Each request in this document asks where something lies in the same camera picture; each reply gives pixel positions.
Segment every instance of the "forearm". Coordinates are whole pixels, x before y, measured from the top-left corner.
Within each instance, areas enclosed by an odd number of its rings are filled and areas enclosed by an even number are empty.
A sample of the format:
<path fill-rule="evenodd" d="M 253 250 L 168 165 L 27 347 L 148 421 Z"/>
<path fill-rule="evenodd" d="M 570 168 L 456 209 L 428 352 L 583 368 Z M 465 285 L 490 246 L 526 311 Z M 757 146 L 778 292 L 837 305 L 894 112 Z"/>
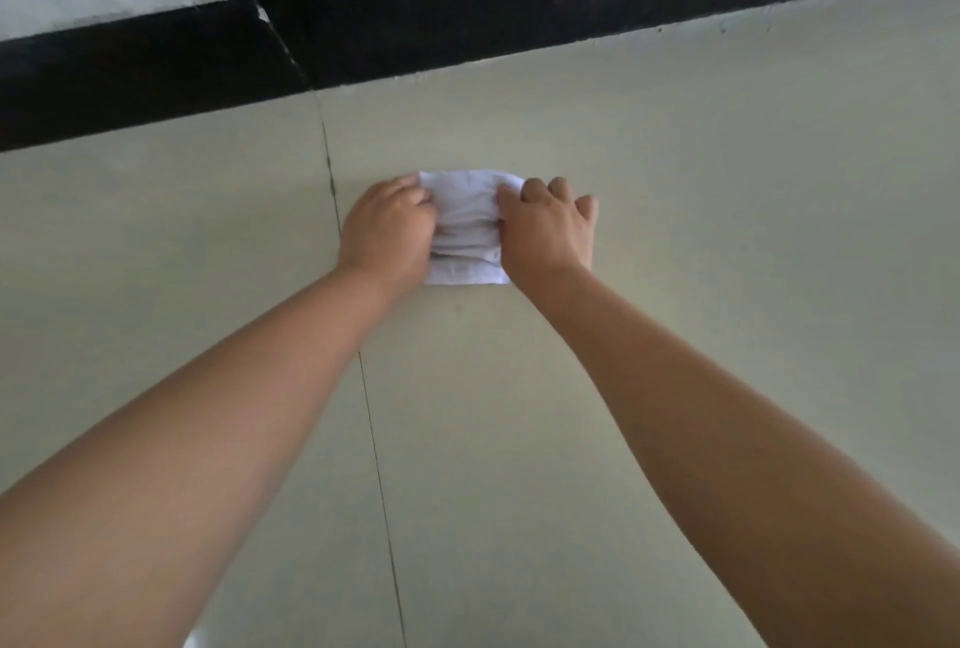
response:
<path fill-rule="evenodd" d="M 331 274 L 5 493 L 0 642 L 182 641 L 388 307 L 362 276 Z"/>
<path fill-rule="evenodd" d="M 771 645 L 960 637 L 954 548 L 849 459 L 585 270 L 531 299 Z"/>

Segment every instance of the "white cloth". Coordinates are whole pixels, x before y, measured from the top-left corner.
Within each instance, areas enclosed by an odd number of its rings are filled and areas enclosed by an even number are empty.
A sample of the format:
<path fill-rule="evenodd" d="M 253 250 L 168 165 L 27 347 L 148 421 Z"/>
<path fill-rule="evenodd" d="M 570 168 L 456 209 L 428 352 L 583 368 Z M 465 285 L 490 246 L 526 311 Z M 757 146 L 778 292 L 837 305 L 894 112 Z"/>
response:
<path fill-rule="evenodd" d="M 422 172 L 419 180 L 437 205 L 426 283 L 509 284 L 500 266 L 497 188 L 519 192 L 523 179 L 496 170 L 452 170 Z"/>

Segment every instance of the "cleaning rag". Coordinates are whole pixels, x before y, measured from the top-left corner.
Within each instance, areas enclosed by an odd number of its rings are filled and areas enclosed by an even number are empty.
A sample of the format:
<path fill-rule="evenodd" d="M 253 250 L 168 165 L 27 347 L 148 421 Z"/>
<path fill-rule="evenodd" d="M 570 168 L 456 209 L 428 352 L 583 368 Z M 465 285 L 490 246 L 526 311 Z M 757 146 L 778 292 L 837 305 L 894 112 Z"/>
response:
<path fill-rule="evenodd" d="M 452 170 L 421 172 L 419 181 L 437 206 L 426 283 L 509 284 L 500 266 L 497 188 L 519 192 L 523 179 L 497 170 Z"/>

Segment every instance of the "black baseboard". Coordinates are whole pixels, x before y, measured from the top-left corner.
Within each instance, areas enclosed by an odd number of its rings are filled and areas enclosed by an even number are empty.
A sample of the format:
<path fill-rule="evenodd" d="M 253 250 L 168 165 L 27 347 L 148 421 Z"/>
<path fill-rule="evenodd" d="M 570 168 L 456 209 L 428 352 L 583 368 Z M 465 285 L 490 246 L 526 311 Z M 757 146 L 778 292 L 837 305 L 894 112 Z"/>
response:
<path fill-rule="evenodd" d="M 225 0 L 15 39 L 0 150 L 780 1 Z"/>

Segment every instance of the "hand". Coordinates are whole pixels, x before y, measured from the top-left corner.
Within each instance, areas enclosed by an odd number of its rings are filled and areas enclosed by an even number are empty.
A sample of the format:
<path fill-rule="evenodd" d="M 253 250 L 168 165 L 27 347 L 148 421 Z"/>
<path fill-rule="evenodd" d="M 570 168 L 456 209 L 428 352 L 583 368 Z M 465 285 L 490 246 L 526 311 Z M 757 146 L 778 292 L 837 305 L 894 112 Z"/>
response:
<path fill-rule="evenodd" d="M 362 272 L 394 301 L 424 282 L 436 225 L 432 194 L 416 173 L 377 183 L 343 223 L 337 269 Z"/>
<path fill-rule="evenodd" d="M 594 227 L 600 206 L 593 195 L 574 200 L 565 178 L 549 186 L 531 178 L 520 195 L 509 187 L 497 191 L 503 268 L 528 296 L 541 280 L 570 268 L 590 270 L 594 261 Z"/>

